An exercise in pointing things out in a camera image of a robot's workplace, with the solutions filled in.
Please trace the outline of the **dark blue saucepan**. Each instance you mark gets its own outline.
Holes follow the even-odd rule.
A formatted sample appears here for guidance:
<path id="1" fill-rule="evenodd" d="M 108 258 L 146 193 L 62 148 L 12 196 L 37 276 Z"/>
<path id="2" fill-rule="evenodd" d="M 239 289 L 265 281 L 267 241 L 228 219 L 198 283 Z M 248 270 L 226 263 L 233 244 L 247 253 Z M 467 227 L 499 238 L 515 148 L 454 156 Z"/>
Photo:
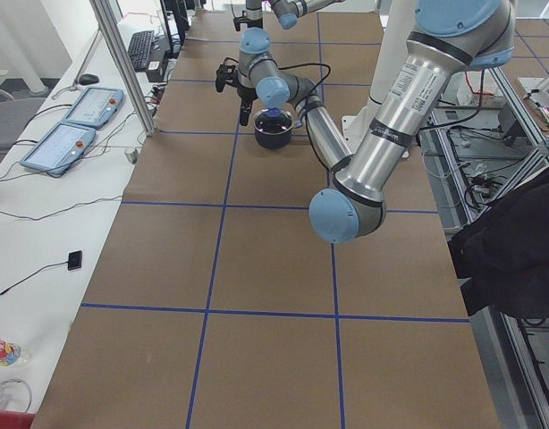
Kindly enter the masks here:
<path id="1" fill-rule="evenodd" d="M 258 111 L 253 118 L 256 142 L 267 149 L 279 149 L 291 143 L 295 121 L 290 111 L 270 108 Z"/>

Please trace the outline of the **glass pot lid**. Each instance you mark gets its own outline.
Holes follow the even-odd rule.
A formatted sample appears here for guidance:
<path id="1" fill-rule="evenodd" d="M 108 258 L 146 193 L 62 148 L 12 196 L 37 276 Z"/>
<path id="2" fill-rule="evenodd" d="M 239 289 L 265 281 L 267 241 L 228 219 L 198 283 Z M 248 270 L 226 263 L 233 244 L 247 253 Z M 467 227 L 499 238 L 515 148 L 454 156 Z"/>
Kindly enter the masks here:
<path id="1" fill-rule="evenodd" d="M 291 113 L 281 108 L 259 110 L 253 118 L 254 130 L 265 135 L 279 135 L 293 127 Z"/>

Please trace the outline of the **black keyboard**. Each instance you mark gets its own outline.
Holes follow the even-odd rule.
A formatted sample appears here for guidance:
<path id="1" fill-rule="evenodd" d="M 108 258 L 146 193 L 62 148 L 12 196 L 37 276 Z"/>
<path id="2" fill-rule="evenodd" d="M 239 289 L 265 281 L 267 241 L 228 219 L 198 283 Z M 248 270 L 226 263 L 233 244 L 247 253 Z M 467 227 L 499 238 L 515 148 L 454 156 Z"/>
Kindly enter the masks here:
<path id="1" fill-rule="evenodd" d="M 153 30 L 135 32 L 128 45 L 128 56 L 136 72 L 143 72 L 149 65 L 155 33 Z"/>

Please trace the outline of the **small metal cylinder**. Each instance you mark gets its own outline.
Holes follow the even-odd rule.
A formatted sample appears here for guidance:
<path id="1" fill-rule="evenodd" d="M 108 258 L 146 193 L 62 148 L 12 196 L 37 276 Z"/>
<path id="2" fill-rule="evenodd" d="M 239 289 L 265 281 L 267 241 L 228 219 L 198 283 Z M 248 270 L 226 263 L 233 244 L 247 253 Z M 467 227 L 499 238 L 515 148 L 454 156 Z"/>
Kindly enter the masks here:
<path id="1" fill-rule="evenodd" d="M 124 154 L 127 158 L 127 160 L 131 164 L 136 164 L 138 160 L 138 151 L 135 147 L 128 147 L 125 149 Z"/>

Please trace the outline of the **upper blue teach pendant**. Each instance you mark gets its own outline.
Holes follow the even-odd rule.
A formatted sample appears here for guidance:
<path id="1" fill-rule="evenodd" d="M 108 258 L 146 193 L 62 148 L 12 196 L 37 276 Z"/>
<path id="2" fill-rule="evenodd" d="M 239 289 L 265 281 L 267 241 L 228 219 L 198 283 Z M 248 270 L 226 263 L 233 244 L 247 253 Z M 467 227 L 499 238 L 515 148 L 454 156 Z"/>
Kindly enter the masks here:
<path id="1" fill-rule="evenodd" d="M 111 121 L 123 100 L 122 89 L 87 87 L 63 117 L 63 122 L 99 130 Z"/>

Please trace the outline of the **blue teach pendant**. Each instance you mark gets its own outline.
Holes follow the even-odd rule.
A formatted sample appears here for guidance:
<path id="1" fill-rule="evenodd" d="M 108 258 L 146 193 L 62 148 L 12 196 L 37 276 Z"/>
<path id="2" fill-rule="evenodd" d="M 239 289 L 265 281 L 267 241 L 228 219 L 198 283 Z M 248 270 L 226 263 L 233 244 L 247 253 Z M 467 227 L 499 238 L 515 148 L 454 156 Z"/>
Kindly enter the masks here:
<path id="1" fill-rule="evenodd" d="M 63 117 L 63 122 L 99 130 L 111 121 L 123 100 L 122 89 L 87 87 Z"/>
<path id="2" fill-rule="evenodd" d="M 62 175 L 94 142 L 97 132 L 69 122 L 57 123 L 20 160 L 30 170 Z"/>

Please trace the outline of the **black computer mouse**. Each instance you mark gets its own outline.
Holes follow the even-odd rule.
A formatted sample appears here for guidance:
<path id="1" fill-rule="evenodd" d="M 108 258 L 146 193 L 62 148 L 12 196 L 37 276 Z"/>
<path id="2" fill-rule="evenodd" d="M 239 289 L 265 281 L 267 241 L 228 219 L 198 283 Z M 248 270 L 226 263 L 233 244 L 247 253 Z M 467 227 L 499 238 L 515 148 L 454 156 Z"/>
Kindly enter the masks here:
<path id="1" fill-rule="evenodd" d="M 79 84 L 82 86 L 88 86 L 99 83 L 99 77 L 95 74 L 84 73 L 79 77 Z"/>

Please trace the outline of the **lower blue teach pendant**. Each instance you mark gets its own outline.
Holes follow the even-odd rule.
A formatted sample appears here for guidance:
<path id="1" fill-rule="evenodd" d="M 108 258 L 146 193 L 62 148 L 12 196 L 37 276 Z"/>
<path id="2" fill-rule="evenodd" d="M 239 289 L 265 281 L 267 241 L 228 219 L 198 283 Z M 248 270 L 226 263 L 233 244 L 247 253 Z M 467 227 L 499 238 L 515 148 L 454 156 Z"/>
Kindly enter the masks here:
<path id="1" fill-rule="evenodd" d="M 94 142 L 97 132 L 69 122 L 57 123 L 20 160 L 30 170 L 62 175 Z"/>

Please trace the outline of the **brown paper table cover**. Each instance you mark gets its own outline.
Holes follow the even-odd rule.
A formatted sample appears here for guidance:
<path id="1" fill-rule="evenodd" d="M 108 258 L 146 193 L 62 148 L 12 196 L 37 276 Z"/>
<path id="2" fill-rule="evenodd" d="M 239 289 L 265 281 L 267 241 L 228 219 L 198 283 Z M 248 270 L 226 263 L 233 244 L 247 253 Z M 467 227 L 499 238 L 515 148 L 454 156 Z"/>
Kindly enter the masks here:
<path id="1" fill-rule="evenodd" d="M 238 39 L 229 13 L 195 16 L 34 426 L 538 427 L 477 350 L 435 136 L 396 168 L 380 230 L 326 243 L 306 136 L 264 149 L 215 91 Z"/>

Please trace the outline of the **small black square pad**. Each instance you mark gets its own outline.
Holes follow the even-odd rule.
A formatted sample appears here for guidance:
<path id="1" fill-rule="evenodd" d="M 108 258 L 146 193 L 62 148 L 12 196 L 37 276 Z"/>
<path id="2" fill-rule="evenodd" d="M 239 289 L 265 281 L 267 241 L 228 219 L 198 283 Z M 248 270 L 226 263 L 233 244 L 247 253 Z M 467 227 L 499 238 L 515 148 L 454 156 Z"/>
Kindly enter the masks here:
<path id="1" fill-rule="evenodd" d="M 67 270 L 74 271 L 82 267 L 83 252 L 81 250 L 72 251 L 68 255 Z"/>

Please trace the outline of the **grey office chair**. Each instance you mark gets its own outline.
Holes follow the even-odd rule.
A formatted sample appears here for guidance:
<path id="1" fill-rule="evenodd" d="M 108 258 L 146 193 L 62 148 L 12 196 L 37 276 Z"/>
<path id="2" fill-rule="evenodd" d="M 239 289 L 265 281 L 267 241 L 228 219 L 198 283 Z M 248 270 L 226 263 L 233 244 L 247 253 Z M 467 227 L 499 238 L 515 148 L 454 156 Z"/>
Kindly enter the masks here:
<path id="1" fill-rule="evenodd" d="M 9 150 L 22 134 L 31 117 L 46 101 L 42 97 L 16 99 L 0 89 L 0 152 Z"/>

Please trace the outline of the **red printed plastic bag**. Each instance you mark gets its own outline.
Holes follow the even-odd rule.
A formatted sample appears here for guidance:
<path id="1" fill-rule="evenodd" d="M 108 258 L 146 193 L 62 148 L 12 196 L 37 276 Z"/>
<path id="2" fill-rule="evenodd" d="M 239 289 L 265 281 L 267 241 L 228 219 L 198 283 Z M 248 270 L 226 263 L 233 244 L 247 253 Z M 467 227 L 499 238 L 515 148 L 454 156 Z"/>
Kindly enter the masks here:
<path id="1" fill-rule="evenodd" d="M 25 366 L 31 359 L 28 348 L 0 338 L 0 366 Z"/>

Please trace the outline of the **aluminium frame post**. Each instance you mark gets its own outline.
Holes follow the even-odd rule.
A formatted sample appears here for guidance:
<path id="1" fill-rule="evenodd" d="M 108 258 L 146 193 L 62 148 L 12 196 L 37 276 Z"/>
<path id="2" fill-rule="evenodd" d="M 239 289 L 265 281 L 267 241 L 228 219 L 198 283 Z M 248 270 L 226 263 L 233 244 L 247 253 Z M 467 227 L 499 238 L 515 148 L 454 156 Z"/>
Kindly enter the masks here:
<path id="1" fill-rule="evenodd" d="M 150 137 L 155 133 L 156 125 L 122 41 L 112 7 L 106 0 L 90 0 L 89 2 L 96 16 L 98 27 L 106 40 L 108 50 L 127 89 L 128 98 L 139 117 L 146 136 Z"/>

